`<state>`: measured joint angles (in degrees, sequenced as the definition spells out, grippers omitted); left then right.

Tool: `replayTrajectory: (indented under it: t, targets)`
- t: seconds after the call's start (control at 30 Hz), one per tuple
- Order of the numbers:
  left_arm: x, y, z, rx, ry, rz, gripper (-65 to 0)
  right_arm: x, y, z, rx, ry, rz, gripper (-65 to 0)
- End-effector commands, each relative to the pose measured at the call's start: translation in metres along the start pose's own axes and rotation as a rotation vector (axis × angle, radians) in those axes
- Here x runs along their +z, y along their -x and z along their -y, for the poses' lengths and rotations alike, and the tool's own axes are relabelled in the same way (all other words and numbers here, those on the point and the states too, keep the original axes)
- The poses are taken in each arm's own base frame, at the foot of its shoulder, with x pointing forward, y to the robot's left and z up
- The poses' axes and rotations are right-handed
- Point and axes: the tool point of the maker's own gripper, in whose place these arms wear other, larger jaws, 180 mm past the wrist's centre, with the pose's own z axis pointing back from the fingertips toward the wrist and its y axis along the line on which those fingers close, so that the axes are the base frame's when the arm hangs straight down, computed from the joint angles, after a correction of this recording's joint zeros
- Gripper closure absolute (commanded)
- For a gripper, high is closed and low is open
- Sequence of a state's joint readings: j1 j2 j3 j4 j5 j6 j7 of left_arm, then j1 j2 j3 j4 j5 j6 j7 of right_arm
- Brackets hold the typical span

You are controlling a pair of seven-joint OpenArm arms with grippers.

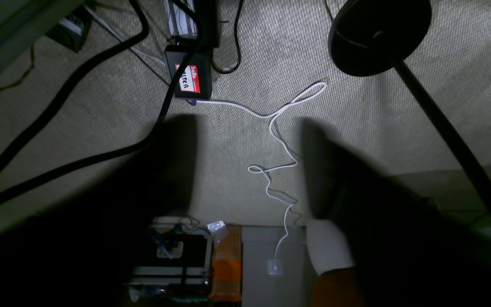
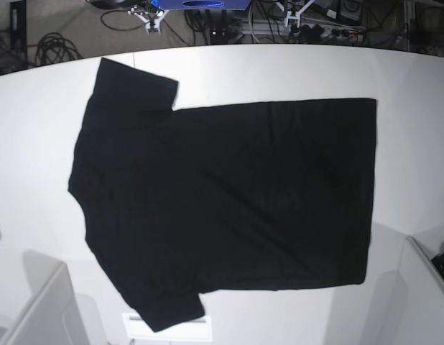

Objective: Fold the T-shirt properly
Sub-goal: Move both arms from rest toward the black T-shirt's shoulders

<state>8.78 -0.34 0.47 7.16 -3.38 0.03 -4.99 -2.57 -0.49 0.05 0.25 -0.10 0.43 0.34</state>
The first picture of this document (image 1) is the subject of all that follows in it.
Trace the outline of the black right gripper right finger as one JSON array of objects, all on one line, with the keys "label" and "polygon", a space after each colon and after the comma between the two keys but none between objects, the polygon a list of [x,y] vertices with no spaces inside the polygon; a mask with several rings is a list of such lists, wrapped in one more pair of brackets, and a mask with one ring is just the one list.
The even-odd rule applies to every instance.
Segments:
[{"label": "black right gripper right finger", "polygon": [[340,230],[369,307],[491,307],[491,240],[382,176],[321,125],[301,122],[314,218]]}]

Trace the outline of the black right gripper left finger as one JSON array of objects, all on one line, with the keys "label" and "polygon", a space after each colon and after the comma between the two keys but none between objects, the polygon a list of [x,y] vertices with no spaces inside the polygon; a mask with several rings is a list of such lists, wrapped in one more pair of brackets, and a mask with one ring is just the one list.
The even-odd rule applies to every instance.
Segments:
[{"label": "black right gripper left finger", "polygon": [[172,117],[101,182],[0,235],[0,307],[114,307],[156,217],[189,203],[198,120]]}]

